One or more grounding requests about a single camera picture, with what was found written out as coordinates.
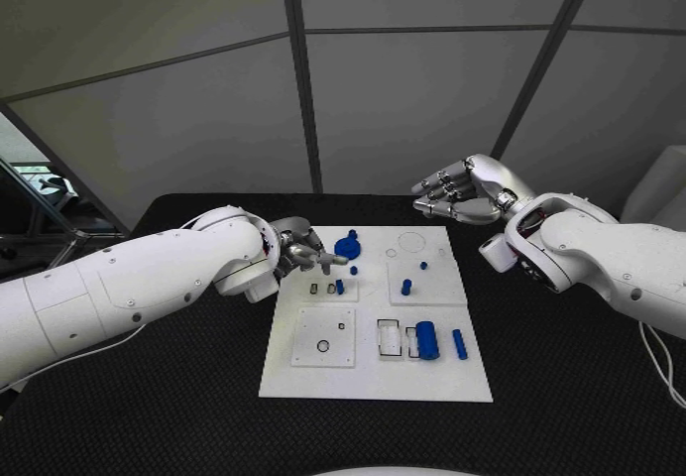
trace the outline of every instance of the white platform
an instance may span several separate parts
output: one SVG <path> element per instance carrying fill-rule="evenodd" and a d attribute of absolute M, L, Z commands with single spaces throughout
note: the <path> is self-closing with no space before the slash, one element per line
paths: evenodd
<path fill-rule="evenodd" d="M 328 250 L 333 250 L 336 241 L 348 236 L 351 228 L 358 230 L 362 244 L 362 255 L 351 265 L 333 267 L 330 277 L 323 277 L 320 271 L 309 273 L 296 271 L 281 281 L 260 396 L 493 402 L 459 268 L 444 227 L 319 226 L 316 230 Z M 420 268 L 421 261 L 428 262 L 427 270 Z M 359 269 L 358 276 L 351 275 L 353 265 Z M 401 278 L 414 280 L 414 294 L 410 297 L 401 295 Z M 351 280 L 356 282 L 355 300 L 346 295 L 328 295 L 323 300 L 313 299 L 310 284 L 326 285 L 335 283 L 338 279 L 346 280 L 346 291 L 349 286 L 355 286 Z M 391 280 L 395 279 L 401 282 L 392 287 Z M 400 301 L 392 305 L 391 289 L 395 288 L 400 292 L 398 299 L 411 298 L 415 301 Z M 322 293 L 326 293 L 326 286 L 320 285 L 319 294 Z M 316 315 L 317 308 L 322 308 L 325 313 L 322 318 L 330 319 L 323 324 L 325 334 L 317 336 L 330 335 L 332 338 L 339 338 L 336 326 L 341 321 L 328 312 L 330 309 L 339 309 L 341 312 L 355 310 L 355 367 L 341 366 L 342 362 L 335 367 L 293 365 L 294 348 L 296 352 L 300 352 L 303 345 L 299 343 L 294 347 L 296 336 L 300 342 L 303 341 L 303 329 L 297 330 L 299 320 L 303 325 L 303 316 Z M 411 359 L 405 347 L 402 360 L 381 360 L 378 319 L 397 319 L 401 322 L 404 336 L 407 327 L 415 327 L 420 321 L 431 320 L 436 326 L 440 358 L 433 361 Z M 464 361 L 457 359 L 451 338 L 451 331 L 457 328 L 462 330 L 469 352 L 469 359 Z M 306 347 L 316 345 L 313 339 L 319 342 L 317 336 L 307 337 Z"/>

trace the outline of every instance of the blue object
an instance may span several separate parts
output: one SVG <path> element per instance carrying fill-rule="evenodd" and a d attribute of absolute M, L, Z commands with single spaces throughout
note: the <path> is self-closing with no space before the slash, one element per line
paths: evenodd
<path fill-rule="evenodd" d="M 418 322 L 418 345 L 420 345 L 420 358 L 424 360 L 434 360 L 440 357 L 439 342 L 436 341 L 436 328 L 433 322 L 424 320 Z"/>
<path fill-rule="evenodd" d="M 454 347 L 457 348 L 457 357 L 460 360 L 467 360 L 467 348 L 464 347 L 464 341 L 462 340 L 462 332 L 460 329 L 453 331 L 453 340 L 454 340 Z"/>
<path fill-rule="evenodd" d="M 401 289 L 401 293 L 404 294 L 404 296 L 411 295 L 411 288 L 413 288 L 413 281 L 404 280 L 404 288 Z"/>
<path fill-rule="evenodd" d="M 362 247 L 358 241 L 358 232 L 351 230 L 348 237 L 342 238 L 333 247 L 333 252 L 345 256 L 349 260 L 355 260 L 361 256 Z"/>

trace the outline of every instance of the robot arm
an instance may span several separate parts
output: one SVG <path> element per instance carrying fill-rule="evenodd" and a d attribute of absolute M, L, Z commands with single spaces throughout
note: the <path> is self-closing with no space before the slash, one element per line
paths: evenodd
<path fill-rule="evenodd" d="M 0 389 L 38 368 L 191 305 L 211 284 L 257 302 L 276 277 L 348 259 L 326 253 L 309 221 L 267 223 L 241 208 L 127 241 L 0 285 Z"/>
<path fill-rule="evenodd" d="M 413 188 L 415 209 L 470 224 L 508 222 L 479 252 L 500 273 L 519 264 L 555 293 L 587 284 L 626 315 L 686 339 L 686 233 L 619 224 L 573 194 L 534 190 L 476 155 Z"/>

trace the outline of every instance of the robotic hand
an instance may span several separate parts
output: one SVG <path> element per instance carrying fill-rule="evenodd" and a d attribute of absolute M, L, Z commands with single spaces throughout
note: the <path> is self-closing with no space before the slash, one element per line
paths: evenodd
<path fill-rule="evenodd" d="M 211 210 L 179 229 L 130 240 L 0 285 L 0 392 L 38 368 L 191 305 L 209 284 L 257 302 L 277 278 L 348 258 L 326 253 L 310 223 Z"/>
<path fill-rule="evenodd" d="M 522 267 L 555 293 L 587 284 L 610 306 L 686 339 L 686 233 L 619 224 L 587 199 L 534 190 L 480 154 L 413 188 L 415 209 L 470 224 L 508 222 L 479 251 L 500 273 Z"/>

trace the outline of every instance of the table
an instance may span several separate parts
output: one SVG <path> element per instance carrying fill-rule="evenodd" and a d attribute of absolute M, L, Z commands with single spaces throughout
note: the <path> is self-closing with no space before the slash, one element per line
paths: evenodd
<path fill-rule="evenodd" d="M 447 225 L 495 403 L 260 399 L 276 297 L 248 304 L 209 289 L 120 347 L 32 380 L 0 422 L 6 474 L 684 474 L 686 413 L 636 322 L 587 287 L 555 295 L 490 269 L 477 247 L 502 225 L 427 221 L 408 196 L 173 194 L 133 237 L 225 204 L 313 225 Z M 686 342 L 666 342 L 679 379 Z"/>

